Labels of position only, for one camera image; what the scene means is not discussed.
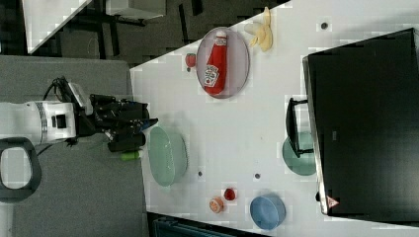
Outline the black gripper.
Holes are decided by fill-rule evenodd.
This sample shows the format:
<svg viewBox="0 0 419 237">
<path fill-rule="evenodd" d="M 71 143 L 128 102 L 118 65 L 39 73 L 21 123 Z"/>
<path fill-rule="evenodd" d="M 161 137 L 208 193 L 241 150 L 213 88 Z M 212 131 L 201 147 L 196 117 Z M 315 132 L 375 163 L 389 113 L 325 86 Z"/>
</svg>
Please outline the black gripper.
<svg viewBox="0 0 419 237">
<path fill-rule="evenodd" d="M 145 103 L 96 94 L 90 100 L 93 114 L 76 117 L 76 136 L 104 133 L 111 152 L 137 150 L 146 143 L 143 132 L 158 123 L 157 118 L 150 118 Z"/>
</svg>

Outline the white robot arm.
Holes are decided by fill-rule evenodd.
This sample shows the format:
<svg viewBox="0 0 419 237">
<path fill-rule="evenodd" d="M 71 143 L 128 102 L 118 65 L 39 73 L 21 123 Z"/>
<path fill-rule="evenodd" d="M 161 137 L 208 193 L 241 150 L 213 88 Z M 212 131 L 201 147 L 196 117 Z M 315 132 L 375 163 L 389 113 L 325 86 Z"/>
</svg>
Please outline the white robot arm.
<svg viewBox="0 0 419 237">
<path fill-rule="evenodd" d="M 74 145 L 81 137 L 103 133 L 110 151 L 132 151 L 146 143 L 144 132 L 157 123 L 146 104 L 113 96 L 92 94 L 85 104 L 76 100 L 3 103 L 1 148 Z"/>
</svg>

